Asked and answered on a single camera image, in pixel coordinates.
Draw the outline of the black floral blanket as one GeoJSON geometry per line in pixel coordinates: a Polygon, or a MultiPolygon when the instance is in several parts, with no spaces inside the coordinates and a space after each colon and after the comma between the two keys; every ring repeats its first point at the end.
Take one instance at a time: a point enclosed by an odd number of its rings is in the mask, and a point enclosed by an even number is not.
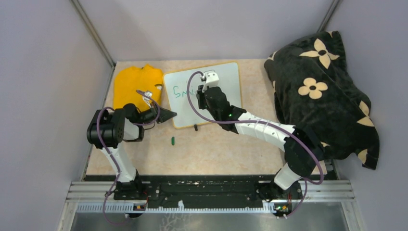
{"type": "Polygon", "coordinates": [[[377,168],[380,140],[370,118],[371,101],[347,71],[338,31],[297,39],[273,52],[264,68],[281,123],[310,126],[325,159],[355,154],[363,167],[377,168]]]}

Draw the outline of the metal corner post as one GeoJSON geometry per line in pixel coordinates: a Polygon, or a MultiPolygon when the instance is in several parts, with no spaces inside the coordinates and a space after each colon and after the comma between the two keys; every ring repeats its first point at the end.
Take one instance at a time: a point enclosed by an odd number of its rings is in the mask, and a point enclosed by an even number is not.
{"type": "Polygon", "coordinates": [[[78,14],[80,20],[82,21],[85,29],[88,31],[90,36],[92,37],[94,43],[96,44],[97,48],[110,65],[111,68],[115,68],[116,62],[113,60],[112,56],[108,52],[105,44],[103,43],[97,29],[93,25],[91,19],[89,18],[88,14],[86,13],[84,7],[82,6],[79,0],[69,0],[72,4],[73,8],[75,9],[76,13],[78,14]]]}
{"type": "Polygon", "coordinates": [[[342,0],[332,0],[331,4],[328,8],[328,10],[326,11],[325,16],[323,17],[317,32],[322,32],[325,31],[331,18],[333,17],[334,13],[336,12],[338,6],[342,3],[342,0]]]}

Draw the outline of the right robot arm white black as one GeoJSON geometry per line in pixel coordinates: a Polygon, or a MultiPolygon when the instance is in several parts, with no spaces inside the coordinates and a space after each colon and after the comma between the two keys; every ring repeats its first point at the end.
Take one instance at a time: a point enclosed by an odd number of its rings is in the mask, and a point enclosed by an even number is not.
{"type": "Polygon", "coordinates": [[[275,145],[284,153],[285,164],[274,177],[271,193],[284,198],[293,183],[308,178],[324,158],[324,149],[309,126],[280,124],[259,118],[245,109],[231,105],[220,87],[207,90],[203,85],[196,92],[198,107],[207,110],[224,130],[248,135],[275,145]]]}

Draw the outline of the right metal corner post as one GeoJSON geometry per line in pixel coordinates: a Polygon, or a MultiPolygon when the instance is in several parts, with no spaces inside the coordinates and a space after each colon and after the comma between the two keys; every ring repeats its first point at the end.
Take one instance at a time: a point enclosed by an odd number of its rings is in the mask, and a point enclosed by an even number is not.
{"type": "Polygon", "coordinates": [[[342,0],[332,0],[331,4],[328,8],[328,10],[326,11],[325,16],[323,17],[317,32],[322,32],[325,31],[331,18],[333,17],[334,13],[336,12],[338,6],[342,3],[342,0]]]}

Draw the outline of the whiteboard with yellow frame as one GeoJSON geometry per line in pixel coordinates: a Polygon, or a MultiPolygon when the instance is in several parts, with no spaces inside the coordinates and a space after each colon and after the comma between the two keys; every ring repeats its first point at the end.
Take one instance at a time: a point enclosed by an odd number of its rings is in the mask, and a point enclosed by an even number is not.
{"type": "Polygon", "coordinates": [[[239,65],[237,62],[229,61],[218,64],[211,64],[195,68],[188,68],[168,72],[163,75],[164,88],[166,89],[167,99],[170,110],[177,113],[173,118],[175,128],[187,128],[193,125],[202,125],[207,121],[200,118],[191,108],[188,102],[188,96],[191,97],[192,104],[198,109],[196,91],[203,82],[199,75],[195,75],[191,81],[190,87],[187,87],[188,79],[196,72],[214,71],[219,76],[218,86],[226,94],[230,104],[242,107],[242,93],[240,84],[239,65]]]}

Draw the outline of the yellow folded sweatshirt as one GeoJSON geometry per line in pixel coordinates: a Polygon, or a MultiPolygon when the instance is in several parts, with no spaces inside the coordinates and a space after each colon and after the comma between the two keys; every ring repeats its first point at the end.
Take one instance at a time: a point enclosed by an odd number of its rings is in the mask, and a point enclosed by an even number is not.
{"type": "Polygon", "coordinates": [[[141,68],[131,66],[119,72],[114,80],[113,108],[122,108],[132,103],[143,112],[150,107],[137,90],[151,92],[151,98],[161,104],[162,89],[162,70],[148,64],[141,68]]]}

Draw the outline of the left metal corner post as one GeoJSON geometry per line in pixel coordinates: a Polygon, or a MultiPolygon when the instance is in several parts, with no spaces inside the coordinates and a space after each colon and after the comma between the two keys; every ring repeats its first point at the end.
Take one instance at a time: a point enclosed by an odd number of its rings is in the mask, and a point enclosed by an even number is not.
{"type": "Polygon", "coordinates": [[[96,44],[97,48],[110,65],[111,68],[115,68],[116,62],[113,60],[112,56],[108,52],[105,44],[103,43],[97,29],[93,25],[91,19],[89,18],[88,14],[86,13],[84,7],[82,6],[79,0],[69,0],[72,4],[73,8],[75,9],[76,13],[78,14],[80,20],[82,21],[85,29],[88,31],[90,36],[92,37],[94,43],[96,44]]]}

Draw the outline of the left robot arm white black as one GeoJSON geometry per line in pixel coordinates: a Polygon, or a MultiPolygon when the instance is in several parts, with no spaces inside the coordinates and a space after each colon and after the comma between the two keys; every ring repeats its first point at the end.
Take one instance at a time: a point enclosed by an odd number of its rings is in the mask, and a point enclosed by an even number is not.
{"type": "Polygon", "coordinates": [[[141,142],[146,125],[164,123],[177,113],[158,105],[142,112],[132,103],[112,112],[108,110],[108,107],[97,110],[87,129],[88,142],[105,154],[115,170],[114,184],[106,195],[112,194],[115,200],[146,199],[146,188],[129,159],[124,143],[141,142]]]}

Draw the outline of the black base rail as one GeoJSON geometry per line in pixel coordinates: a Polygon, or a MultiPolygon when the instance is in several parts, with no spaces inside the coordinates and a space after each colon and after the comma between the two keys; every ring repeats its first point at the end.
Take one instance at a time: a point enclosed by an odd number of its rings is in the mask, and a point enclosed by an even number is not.
{"type": "Polygon", "coordinates": [[[139,175],[118,182],[111,191],[115,200],[147,200],[148,208],[186,209],[261,208],[263,202],[285,204],[302,198],[300,183],[282,190],[274,175],[139,175]]]}

